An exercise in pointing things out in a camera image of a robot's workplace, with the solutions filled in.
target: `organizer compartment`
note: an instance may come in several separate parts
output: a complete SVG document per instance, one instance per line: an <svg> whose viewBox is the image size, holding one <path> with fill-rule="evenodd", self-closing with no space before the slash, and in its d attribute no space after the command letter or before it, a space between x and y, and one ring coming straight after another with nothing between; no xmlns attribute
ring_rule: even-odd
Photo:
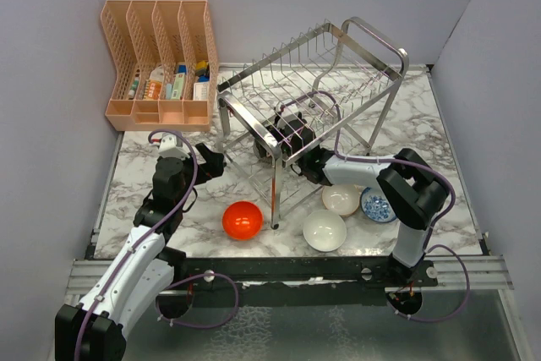
<svg viewBox="0 0 541 361"><path fill-rule="evenodd" d="M117 81L106 116L117 130L209 131L214 102L218 58L210 10L205 0L109 0L101 14ZM208 101L193 101L195 65L210 63ZM174 82L177 66L186 65L183 97L166 100L166 86ZM145 81L161 64L164 82L159 100L143 100ZM139 70L135 100L128 91Z"/></svg>

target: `dish rack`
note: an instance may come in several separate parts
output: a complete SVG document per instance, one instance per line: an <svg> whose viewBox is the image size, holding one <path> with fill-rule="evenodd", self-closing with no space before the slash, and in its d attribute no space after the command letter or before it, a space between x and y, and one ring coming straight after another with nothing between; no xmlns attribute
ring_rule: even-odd
<svg viewBox="0 0 541 361"><path fill-rule="evenodd" d="M396 54L400 68L383 63L360 46L348 34L350 24L381 48L379 53L389 50ZM330 137L340 129L344 130L342 152L368 154L408 67L409 58L403 48L364 20L352 17L340 29L326 21L301 33L218 85L223 131L219 146L271 207L273 229L278 228L281 216L321 189L299 177L292 164L317 145L332 147L334 138ZM371 107L380 107L377 119L373 112L370 117L374 120L361 116ZM292 136L308 127L315 132L315 139L288 155L292 138L280 137L279 141L272 135L282 135L280 127L284 129L276 124L277 111L278 118L300 112L306 124L292 129ZM242 131L232 129L230 114L240 122ZM240 135L228 140L232 132ZM257 145L266 151L263 160L257 154Z"/></svg>
<svg viewBox="0 0 541 361"><path fill-rule="evenodd" d="M116 130L209 131L218 56L209 4L206 0L107 0L101 24L117 70L106 117ZM195 65L209 61L207 101L194 101ZM182 100L165 98L179 63L186 65ZM163 65L164 82L158 100L143 100L150 72ZM128 91L139 75L135 98Z"/></svg>

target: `blue and white plate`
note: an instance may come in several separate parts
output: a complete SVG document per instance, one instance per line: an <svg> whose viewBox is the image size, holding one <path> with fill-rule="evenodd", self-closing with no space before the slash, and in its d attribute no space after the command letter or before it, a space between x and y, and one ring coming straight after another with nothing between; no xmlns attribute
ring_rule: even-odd
<svg viewBox="0 0 541 361"><path fill-rule="evenodd" d="M378 189L366 188L361 193L361 208L364 214L378 223L389 223L396 220L391 205Z"/></svg>

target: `metal dish rack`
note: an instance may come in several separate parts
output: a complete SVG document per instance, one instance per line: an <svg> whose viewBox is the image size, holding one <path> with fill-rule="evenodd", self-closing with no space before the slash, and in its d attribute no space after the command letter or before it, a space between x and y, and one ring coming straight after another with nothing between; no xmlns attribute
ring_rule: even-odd
<svg viewBox="0 0 541 361"><path fill-rule="evenodd" d="M400 58L400 68L383 63L354 41L347 33L351 23L376 40L378 45L395 53ZM281 48L274 49L271 55L264 55L260 61L245 66L242 72L233 73L230 79L218 85L223 130L221 148L227 159L270 205L273 229L278 228L281 216L321 188L305 179L299 182L293 171L286 170L315 146L325 144L326 140L329 142L329 138L340 129L347 133L341 138L348 143L346 147L341 143L347 154L352 151L357 155L368 154L408 66L409 58L403 48L364 20L352 17L343 22L342 29L326 21L305 34L301 33L289 44L282 43ZM353 120L386 96L369 137L362 137L359 129L354 128ZM281 107L281 115L301 112L306 120L305 126L316 134L312 142L291 155L284 152L291 150L291 138L278 141L267 129L272 126L281 134L279 126L275 125L277 106ZM340 119L336 107L340 110ZM243 133L226 142L232 132L230 113L243 125ZM253 152L254 139L265 148L270 166ZM281 205L294 195L301 199L281 212Z"/></svg>

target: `orange bowl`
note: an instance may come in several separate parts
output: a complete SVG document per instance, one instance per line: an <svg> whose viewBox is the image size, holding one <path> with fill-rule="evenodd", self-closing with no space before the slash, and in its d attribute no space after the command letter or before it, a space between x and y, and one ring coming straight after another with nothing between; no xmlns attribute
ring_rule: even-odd
<svg viewBox="0 0 541 361"><path fill-rule="evenodd" d="M260 232L263 226L263 213L252 202L241 200L224 211L221 224L229 237L248 240Z"/></svg>

